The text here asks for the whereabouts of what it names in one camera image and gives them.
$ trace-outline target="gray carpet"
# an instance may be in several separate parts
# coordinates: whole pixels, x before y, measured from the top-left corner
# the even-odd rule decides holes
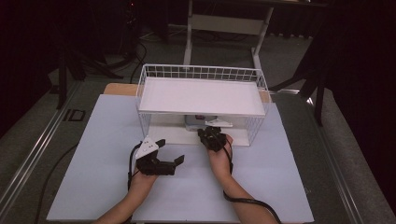
[[[256,38],[248,37],[239,42],[210,42],[210,36],[198,34],[193,41],[191,64],[252,67],[249,47],[255,45]],[[145,63],[183,62],[185,36],[173,35],[168,44],[162,41],[142,40],[148,52]],[[309,39],[268,36],[260,53],[263,72],[269,86],[292,76],[299,61],[309,46]],[[55,162],[81,137],[98,95],[107,83],[129,82],[136,64],[116,71],[124,79],[109,79],[95,73],[82,83],[73,96],[68,109],[85,110],[83,121],[62,121],[52,136],[40,161],[27,180],[19,197],[9,210],[4,223],[33,223],[44,181]],[[298,90],[302,82],[289,86]],[[359,223],[349,220],[333,180],[332,170],[326,158],[326,147],[332,150],[340,166],[348,189],[353,196],[362,223],[396,223],[386,200],[365,163],[359,146],[348,129],[332,95],[326,91],[323,108],[324,127],[319,128],[312,120],[309,105],[298,96],[281,93],[274,96],[282,121],[287,131],[290,145],[299,168],[308,201],[314,214],[315,223]],[[44,131],[55,113],[57,96],[46,94],[37,104],[0,140],[0,192],[7,188],[12,176]],[[326,136],[323,143],[322,134]],[[55,169],[41,207],[39,223],[45,220],[52,200],[56,195],[68,163],[73,156],[69,153]]]

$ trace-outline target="black cable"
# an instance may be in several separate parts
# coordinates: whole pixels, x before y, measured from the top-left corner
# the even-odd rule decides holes
[[[49,174],[47,175],[47,178],[44,182],[44,187],[41,190],[41,194],[40,194],[40,201],[38,202],[38,207],[37,207],[37,211],[35,213],[35,224],[38,223],[38,220],[40,218],[40,212],[41,212],[41,206],[43,203],[43,198],[44,198],[44,193],[46,192],[46,188],[47,188],[47,184],[49,183],[50,177],[53,173],[53,171],[55,170],[55,168],[58,166],[59,162],[61,162],[61,160],[64,159],[64,157],[71,152],[73,149],[75,149],[78,146],[78,143],[75,144],[74,146],[70,147],[69,149],[67,149],[67,151],[62,155],[62,157],[56,161],[55,165],[52,166],[51,170],[49,171]]]
[[[106,67],[104,65],[102,65],[102,66],[109,69],[113,73],[117,73],[117,72],[127,69],[133,63],[134,63],[134,61],[131,60],[131,61],[125,62],[125,64],[123,64],[123,67],[121,67],[121,65],[115,66],[115,67]],[[88,73],[90,73],[90,74],[87,74],[87,77],[99,77],[100,76],[100,75],[97,75],[97,76],[95,75],[96,71],[89,64],[86,64],[84,62],[81,62],[81,64],[84,66],[84,70],[87,71]]]
[[[131,151],[131,154],[129,155],[129,170],[128,170],[128,190],[129,187],[131,187],[131,181],[132,181],[132,177],[134,177],[139,171],[137,171],[136,173],[134,173],[132,175],[132,160],[134,159],[134,152],[140,148],[140,146],[142,146],[143,142],[140,142],[139,144],[137,144],[136,146],[134,146],[134,148]]]
[[[129,63],[132,62],[133,59],[134,59],[134,55],[132,53],[128,53],[126,56],[124,56],[123,60],[116,62],[116,63],[102,64],[102,66],[112,70],[112,69],[116,69],[116,68],[120,68],[122,66],[128,65]]]
[[[144,46],[142,43],[138,42],[137,44],[140,45],[140,46],[142,46],[142,48],[143,48],[143,50],[144,50],[144,54],[143,54],[143,57],[140,58],[140,56],[136,53],[136,59],[139,61],[139,63],[137,64],[136,68],[134,69],[134,71],[133,71],[132,74],[131,74],[131,78],[130,78],[130,80],[129,80],[129,83],[130,83],[130,84],[132,84],[132,79],[134,78],[134,74],[136,73],[137,68],[139,68],[140,65],[145,64],[145,63],[144,63],[144,59],[146,58],[146,55],[147,55],[147,52],[148,52],[146,46]]]
[[[219,144],[221,144],[221,141],[219,140],[219,138],[212,133],[212,136],[215,137],[216,141],[218,141]],[[227,143],[230,145],[230,150],[232,151],[232,147],[231,147],[231,143],[230,141],[228,141],[227,137],[226,137],[226,141]],[[230,174],[233,173],[233,161],[232,161],[232,157],[230,156],[230,153],[228,153],[227,148],[225,148],[225,146],[222,147],[222,149],[225,151],[228,161],[230,163]],[[223,191],[223,195],[225,200],[231,202],[231,203],[251,203],[251,204],[256,204],[259,206],[262,206],[264,208],[266,208],[275,218],[276,222],[281,224],[282,222],[279,219],[279,216],[277,215],[276,211],[274,210],[274,208],[272,208],[268,203],[264,203],[262,201],[256,200],[256,199],[248,199],[248,198],[232,198],[230,196],[228,196],[225,191]]]
[[[199,31],[196,34],[206,34],[206,35],[211,35],[211,38],[205,38],[203,36],[199,35],[192,35],[194,38],[199,38],[205,42],[219,42],[219,41],[226,41],[226,42],[241,42],[249,37],[249,35],[241,35],[241,34],[235,34],[232,37],[223,37],[221,34],[222,32],[214,32],[214,31]]]

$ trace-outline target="white shelf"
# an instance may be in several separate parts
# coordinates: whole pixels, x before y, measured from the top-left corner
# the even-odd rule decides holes
[[[147,77],[140,113],[265,117],[255,82]]]
[[[232,128],[221,128],[223,133],[227,133],[233,137],[233,145],[239,147],[248,147],[248,131],[245,128],[244,118],[238,117],[220,117],[221,119],[230,121]],[[186,130],[184,123],[184,115],[175,114],[155,114],[151,116],[151,123],[148,129],[148,136],[156,139],[166,139],[168,144],[184,144],[200,146],[197,132],[189,132]]]

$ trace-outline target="white wire basket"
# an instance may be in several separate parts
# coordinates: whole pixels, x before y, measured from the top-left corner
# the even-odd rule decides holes
[[[171,144],[200,144],[184,116],[205,115],[230,121],[222,132],[249,146],[270,103],[262,70],[251,68],[145,64],[136,91],[143,135]]]

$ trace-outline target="metal frame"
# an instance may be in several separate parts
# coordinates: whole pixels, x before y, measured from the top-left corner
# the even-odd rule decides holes
[[[295,90],[281,90],[279,92],[287,93],[287,94],[298,94],[299,91]],[[306,113],[309,115],[309,118],[311,118],[313,123],[316,123],[316,120],[312,115],[312,109],[314,109],[314,103],[311,98],[308,98],[306,100]],[[332,148],[330,147],[330,143],[327,140],[326,133],[323,129],[323,127],[315,126],[317,129],[318,133],[318,138],[322,142],[324,146],[324,153],[325,153],[325,159],[326,162],[329,165],[329,170],[332,174],[332,178],[334,180],[335,186],[338,189],[338,192],[340,194],[340,198],[343,201],[344,207],[346,209],[346,213],[349,216],[349,220],[353,224],[361,224],[364,223],[361,217],[361,213],[358,209],[358,206],[355,203],[355,200],[352,196],[351,190],[344,178],[344,175],[341,171],[340,166],[338,165],[338,162],[336,158],[334,157],[332,153]]]
[[[139,113],[140,124],[143,135],[149,134],[151,115],[154,113],[144,113],[140,111],[141,99],[145,89],[147,77],[169,77],[186,79],[209,79],[223,81],[255,82],[257,91],[264,99],[272,103],[271,96],[265,81],[264,74],[260,69],[241,67],[220,67],[220,66],[198,66],[198,65],[175,65],[175,64],[145,64],[142,67],[139,84],[136,90],[136,109]],[[269,105],[263,104],[265,114],[268,113]],[[262,125],[263,117],[245,118],[248,141],[251,144]]]
[[[67,98],[67,101],[65,104],[63,104],[61,109],[56,110],[46,129],[35,142],[35,145],[29,152],[29,155],[26,157],[18,171],[8,183],[5,192],[0,198],[0,223],[3,223],[3,221],[6,219],[9,209],[14,204],[30,174],[33,172],[42,154],[46,150],[47,145],[50,143],[52,136],[55,134],[59,124],[62,122],[62,119],[66,114],[67,106],[71,102],[80,84],[81,82],[77,81],[77,83],[74,83],[71,86],[69,91],[70,96]]]
[[[184,65],[191,64],[191,53],[192,53],[192,41],[191,33],[192,29],[207,30],[207,31],[219,31],[228,33],[237,33],[245,35],[257,35],[259,41],[255,48],[251,49],[251,54],[256,69],[262,70],[262,64],[260,63],[259,52],[262,48],[262,42],[265,38],[269,22],[271,20],[273,7],[269,7],[263,21],[248,20],[248,19],[237,19],[237,18],[226,18],[217,16],[206,16],[197,15],[192,13],[192,0],[189,1],[189,17],[187,19],[187,44],[184,52]]]

